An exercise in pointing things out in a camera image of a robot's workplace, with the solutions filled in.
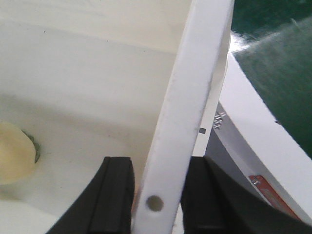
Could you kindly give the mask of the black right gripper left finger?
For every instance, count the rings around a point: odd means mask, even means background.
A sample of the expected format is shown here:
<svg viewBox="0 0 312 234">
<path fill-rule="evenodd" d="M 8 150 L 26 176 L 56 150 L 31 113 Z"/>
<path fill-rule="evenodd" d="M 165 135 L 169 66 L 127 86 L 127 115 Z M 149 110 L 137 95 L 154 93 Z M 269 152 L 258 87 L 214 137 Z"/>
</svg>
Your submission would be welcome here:
<svg viewBox="0 0 312 234">
<path fill-rule="evenodd" d="M 129 234 L 135 176 L 129 157 L 105 157 L 50 234 Z"/>
</svg>

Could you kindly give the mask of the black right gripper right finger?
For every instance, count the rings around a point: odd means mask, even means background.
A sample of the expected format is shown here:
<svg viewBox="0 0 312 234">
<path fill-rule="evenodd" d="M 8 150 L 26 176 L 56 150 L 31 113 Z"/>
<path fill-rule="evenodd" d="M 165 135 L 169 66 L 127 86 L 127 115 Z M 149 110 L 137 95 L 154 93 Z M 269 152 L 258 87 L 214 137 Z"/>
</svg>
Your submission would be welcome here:
<svg viewBox="0 0 312 234">
<path fill-rule="evenodd" d="M 273 208 L 211 159 L 193 156 L 180 200 L 186 234 L 310 234 L 312 227 Z"/>
</svg>

